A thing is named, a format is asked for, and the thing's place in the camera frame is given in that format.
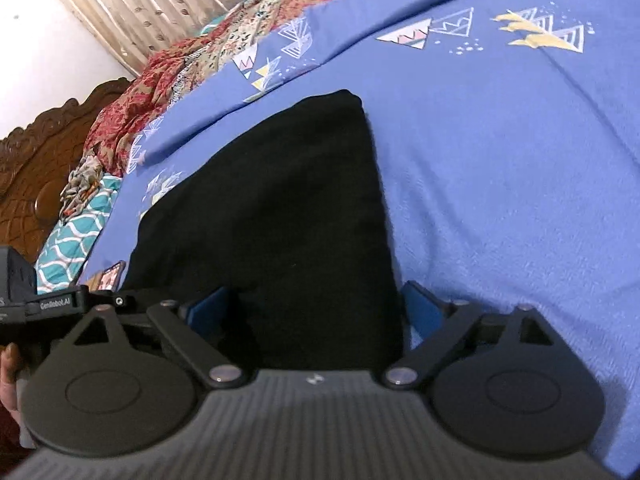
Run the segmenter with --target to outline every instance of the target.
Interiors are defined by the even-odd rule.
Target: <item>carved wood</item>
[[[13,246],[35,263],[55,225],[60,192],[82,156],[89,129],[129,83],[125,78],[103,83],[81,105],[69,99],[0,140],[0,245]]]

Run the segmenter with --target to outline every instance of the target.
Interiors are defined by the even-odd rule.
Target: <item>folded black fabric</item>
[[[401,316],[372,138],[346,90],[225,146],[145,215],[124,289],[238,293],[219,350],[247,367],[382,370]]]

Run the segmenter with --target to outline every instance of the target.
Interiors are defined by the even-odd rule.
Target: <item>teal and white fabric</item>
[[[49,235],[38,261],[38,294],[68,287],[80,275],[92,245],[107,222],[120,190],[122,179],[105,174],[100,191],[81,214],[58,222]]]

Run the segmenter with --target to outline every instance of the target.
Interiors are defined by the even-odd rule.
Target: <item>wall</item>
[[[100,83],[133,76],[59,0],[0,0],[0,139]]]

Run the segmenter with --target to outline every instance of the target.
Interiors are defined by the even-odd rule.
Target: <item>blue bedsheet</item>
[[[127,260],[140,216],[230,140],[306,96],[347,88],[373,130],[398,282],[499,310],[538,305],[602,384],[593,452],[628,476],[640,463],[638,9],[640,0],[308,9],[136,139],[84,275]]]

